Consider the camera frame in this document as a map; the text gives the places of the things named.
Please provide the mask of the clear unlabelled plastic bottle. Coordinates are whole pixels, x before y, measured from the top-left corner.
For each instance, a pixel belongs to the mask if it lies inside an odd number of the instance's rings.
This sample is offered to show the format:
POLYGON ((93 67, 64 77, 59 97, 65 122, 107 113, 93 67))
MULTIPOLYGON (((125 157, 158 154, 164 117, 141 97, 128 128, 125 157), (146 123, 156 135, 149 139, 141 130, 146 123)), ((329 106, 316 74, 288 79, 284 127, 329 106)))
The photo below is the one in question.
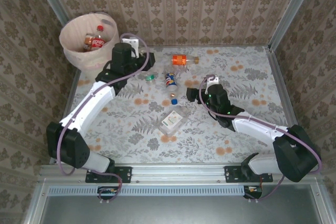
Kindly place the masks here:
POLYGON ((163 74, 164 75, 179 75, 184 72, 188 72, 188 67, 184 65, 165 65, 163 67, 163 74))

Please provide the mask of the blue yellow label bottle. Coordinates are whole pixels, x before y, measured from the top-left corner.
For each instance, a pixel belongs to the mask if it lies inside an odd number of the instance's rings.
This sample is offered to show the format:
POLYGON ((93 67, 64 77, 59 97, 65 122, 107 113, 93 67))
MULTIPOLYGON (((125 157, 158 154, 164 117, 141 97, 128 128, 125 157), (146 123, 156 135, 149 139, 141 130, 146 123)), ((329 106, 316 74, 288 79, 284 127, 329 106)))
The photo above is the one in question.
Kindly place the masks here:
POLYGON ((165 90, 171 99, 176 98, 178 86, 176 83, 175 73, 167 72, 165 74, 165 90))

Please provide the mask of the orange label clear bottle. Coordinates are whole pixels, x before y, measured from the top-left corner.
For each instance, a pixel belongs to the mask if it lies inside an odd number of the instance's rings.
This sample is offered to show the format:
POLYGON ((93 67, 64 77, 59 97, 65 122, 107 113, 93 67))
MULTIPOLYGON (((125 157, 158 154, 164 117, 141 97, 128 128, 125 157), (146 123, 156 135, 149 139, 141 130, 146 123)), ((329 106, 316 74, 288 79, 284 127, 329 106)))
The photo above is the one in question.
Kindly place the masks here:
POLYGON ((187 65, 197 65, 199 64, 199 57, 185 55, 185 54, 174 54, 172 56, 172 65, 174 66, 187 66, 187 65))

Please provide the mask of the red label cola bottle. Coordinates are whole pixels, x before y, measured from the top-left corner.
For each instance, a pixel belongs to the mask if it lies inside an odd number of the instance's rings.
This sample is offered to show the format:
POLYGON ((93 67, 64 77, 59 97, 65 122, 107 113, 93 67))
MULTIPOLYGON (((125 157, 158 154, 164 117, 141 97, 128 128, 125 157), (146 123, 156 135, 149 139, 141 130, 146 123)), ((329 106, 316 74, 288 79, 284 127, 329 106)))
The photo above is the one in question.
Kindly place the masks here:
POLYGON ((97 26, 96 33, 91 42, 91 51, 98 50, 104 46, 106 40, 103 35, 104 27, 102 25, 97 26))

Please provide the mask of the square bottle white green label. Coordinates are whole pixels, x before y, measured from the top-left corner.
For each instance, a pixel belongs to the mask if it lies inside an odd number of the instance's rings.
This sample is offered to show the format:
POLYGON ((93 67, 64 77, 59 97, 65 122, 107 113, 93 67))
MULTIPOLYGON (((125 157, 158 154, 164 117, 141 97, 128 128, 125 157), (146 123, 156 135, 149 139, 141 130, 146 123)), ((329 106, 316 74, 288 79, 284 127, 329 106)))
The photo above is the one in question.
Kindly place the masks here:
POLYGON ((166 136, 173 136, 186 122, 188 115, 183 108, 175 107, 159 120, 158 128, 166 136))

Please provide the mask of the brown label drink bottle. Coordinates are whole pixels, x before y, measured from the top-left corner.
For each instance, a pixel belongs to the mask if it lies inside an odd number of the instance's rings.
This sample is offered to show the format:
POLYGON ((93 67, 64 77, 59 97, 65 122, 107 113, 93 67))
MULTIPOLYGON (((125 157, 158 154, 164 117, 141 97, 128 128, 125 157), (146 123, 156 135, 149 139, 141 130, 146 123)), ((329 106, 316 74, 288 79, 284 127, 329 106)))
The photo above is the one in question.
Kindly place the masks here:
POLYGON ((84 44, 83 44, 83 51, 87 52, 91 50, 92 47, 92 41, 94 39, 95 35, 92 33, 86 33, 84 44))

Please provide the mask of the grey sheet metal panel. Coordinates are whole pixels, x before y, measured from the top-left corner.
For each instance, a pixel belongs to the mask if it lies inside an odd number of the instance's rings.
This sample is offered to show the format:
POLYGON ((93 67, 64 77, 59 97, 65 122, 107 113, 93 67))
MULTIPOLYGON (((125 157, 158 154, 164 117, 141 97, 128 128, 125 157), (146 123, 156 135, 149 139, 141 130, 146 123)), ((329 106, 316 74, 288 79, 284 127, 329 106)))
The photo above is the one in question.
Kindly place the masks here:
POLYGON ((36 188, 24 224, 336 224, 326 189, 316 184, 281 185, 262 200, 194 193, 147 196, 127 186, 110 203, 97 196, 36 188))

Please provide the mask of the aluminium table side rail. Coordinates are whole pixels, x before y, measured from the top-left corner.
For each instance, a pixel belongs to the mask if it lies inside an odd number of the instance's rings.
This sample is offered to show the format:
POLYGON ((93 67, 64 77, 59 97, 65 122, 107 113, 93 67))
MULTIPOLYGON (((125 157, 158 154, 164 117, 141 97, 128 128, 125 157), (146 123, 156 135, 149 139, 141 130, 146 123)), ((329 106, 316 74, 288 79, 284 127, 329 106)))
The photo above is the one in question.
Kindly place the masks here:
POLYGON ((290 164, 291 162, 293 162, 293 166, 314 164, 316 159, 309 151, 311 142, 304 129, 296 124, 297 121, 275 54, 269 48, 266 48, 266 53, 271 67, 271 74, 281 100, 281 106, 287 119, 285 124, 274 124, 276 130, 281 130, 283 134, 282 137, 276 139, 276 156, 280 158, 281 165, 290 164))

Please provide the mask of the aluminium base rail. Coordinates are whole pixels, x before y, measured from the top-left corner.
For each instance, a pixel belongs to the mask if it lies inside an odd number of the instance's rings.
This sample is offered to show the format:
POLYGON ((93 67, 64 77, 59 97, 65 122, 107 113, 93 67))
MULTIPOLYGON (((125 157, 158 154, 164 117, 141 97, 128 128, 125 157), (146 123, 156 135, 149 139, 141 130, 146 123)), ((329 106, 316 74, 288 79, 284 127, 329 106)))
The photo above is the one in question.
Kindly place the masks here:
MULTIPOLYGON (((190 183, 227 183, 225 166, 228 164, 117 164, 116 166, 131 166, 130 183, 140 184, 190 184, 190 183)), ((58 165, 43 165, 39 172, 42 179, 54 179, 59 182, 85 183, 87 170, 76 169, 70 176, 61 173, 58 165)))

